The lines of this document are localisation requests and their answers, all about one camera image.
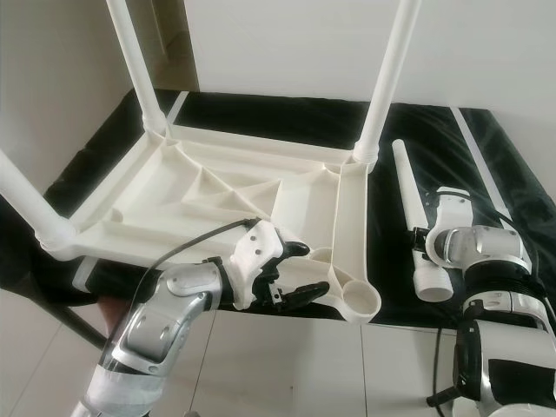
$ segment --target white pipe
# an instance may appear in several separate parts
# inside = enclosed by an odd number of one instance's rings
[[[166,129],[166,118],[158,106],[147,65],[142,57],[141,47],[133,29],[128,6],[125,0],[106,0],[106,3],[122,47],[125,63],[128,65],[131,81],[141,105],[143,126],[145,130],[152,130],[159,134],[163,133]]]
[[[421,0],[400,0],[361,137],[354,147],[354,159],[370,163],[372,168],[378,159],[382,128],[400,78],[420,3]]]
[[[35,230],[35,237],[46,250],[68,246],[76,229],[36,191],[25,176],[0,150],[0,194]]]
[[[406,146],[400,139],[392,143],[398,182],[400,183],[401,201],[406,216],[408,230],[428,228],[427,215],[415,183],[411,163],[407,157]],[[453,288],[444,268],[423,259],[423,253],[413,250],[414,286],[417,296],[428,302],[445,301],[452,297]]]

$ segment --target white plastic tube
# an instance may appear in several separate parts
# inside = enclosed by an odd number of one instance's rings
[[[427,215],[420,200],[419,190],[415,183],[411,163],[407,157],[406,146],[400,139],[392,143],[398,182],[400,183],[401,201],[406,216],[407,229],[428,228]],[[414,256],[414,286],[417,296],[428,302],[440,302],[450,299],[453,295],[452,283],[444,268],[423,259],[417,250]]]
[[[106,3],[122,47],[123,57],[128,65],[131,81],[141,105],[143,126],[145,130],[152,130],[161,134],[166,128],[166,118],[158,106],[147,65],[142,57],[139,41],[133,29],[128,6],[125,0],[106,0]]]
[[[58,250],[73,242],[76,236],[73,224],[54,211],[2,150],[0,194],[35,230],[46,250]]]
[[[371,164],[371,169],[378,159],[382,128],[400,78],[420,3],[421,0],[400,0],[361,137],[354,147],[354,159]]]

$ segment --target white tape strip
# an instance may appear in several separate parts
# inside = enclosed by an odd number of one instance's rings
[[[73,277],[72,285],[74,288],[77,288],[79,291],[83,291],[84,293],[90,293],[87,289],[87,280],[89,279],[90,273],[96,266],[98,262],[98,258],[93,258],[91,256],[85,256],[81,263],[79,264],[79,268],[76,271],[75,276]]]
[[[166,117],[166,120],[168,121],[169,124],[173,124],[175,122],[175,119],[177,118],[178,113],[182,109],[182,105],[185,102],[185,99],[187,98],[188,94],[189,94],[188,91],[182,91],[176,98],[174,105],[172,106],[172,109],[170,109],[170,112],[168,113],[168,117]]]
[[[450,110],[452,110],[453,117],[455,117],[455,121],[460,127],[461,134],[463,135],[467,147],[471,152],[471,156],[475,161],[475,165],[479,170],[480,177],[485,183],[486,191],[491,201],[493,202],[494,208],[497,209],[501,214],[506,215],[511,219],[512,217],[510,216],[510,212],[507,211],[506,204],[504,203],[504,200],[502,200],[502,195],[500,195],[498,187],[496,187],[496,182],[494,182],[493,176],[488,170],[487,163],[485,162],[483,155],[480,153],[479,146],[477,146],[477,142],[475,141],[471,130],[469,130],[469,127],[467,126],[466,120],[463,118],[460,109],[458,109],[457,107],[451,107]]]

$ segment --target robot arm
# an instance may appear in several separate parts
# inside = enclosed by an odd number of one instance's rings
[[[472,226],[465,191],[440,188],[438,194],[435,225],[414,233],[424,237],[420,250],[428,259],[462,270],[467,299],[454,349],[453,387],[427,403],[435,407],[464,396],[476,401],[482,416],[520,407],[525,415],[556,415],[556,338],[541,301],[544,287],[520,235]]]
[[[300,242],[284,242],[274,226],[258,221],[226,260],[177,265],[163,271],[152,295],[122,318],[109,339],[89,389],[72,417],[141,417],[162,395],[193,320],[203,311],[253,302],[282,311],[309,304],[328,291],[327,282],[283,294],[278,265],[306,255]]]

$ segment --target black cable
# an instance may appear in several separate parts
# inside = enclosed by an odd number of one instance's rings
[[[202,241],[206,241],[207,239],[209,239],[213,236],[219,235],[220,233],[224,233],[228,230],[231,230],[232,228],[237,228],[239,226],[246,226],[246,227],[252,228],[258,221],[259,221],[258,218],[257,219],[243,219],[243,220],[239,220],[237,222],[227,224],[225,226],[221,226],[219,228],[215,228],[214,230],[211,230],[210,232],[207,232],[204,235],[197,236],[195,239],[192,239],[189,242],[185,242],[182,245],[178,246],[177,248],[174,248],[174,249],[170,250],[168,253],[162,255],[150,267],[147,268],[147,270],[145,271],[145,273],[142,275],[141,279],[139,280],[139,283],[137,284],[136,291],[133,294],[133,297],[131,299],[131,304],[129,304],[128,317],[129,317],[129,313],[131,313],[131,310],[134,307],[137,294],[139,293],[139,289],[141,288],[141,285],[142,285],[143,281],[145,280],[147,275],[150,273],[150,271],[152,271],[156,267],[160,266],[163,262],[167,261],[172,256],[179,254],[180,252],[182,252],[183,250],[185,250],[187,248],[191,248],[192,246],[196,245],[197,243],[200,243]]]
[[[434,348],[434,367],[433,367],[433,396],[436,397],[436,380],[438,379],[438,358],[440,356],[440,336],[442,335],[442,326],[438,327],[436,332],[436,344]],[[436,412],[440,417],[445,417],[442,409],[438,404],[434,405]]]

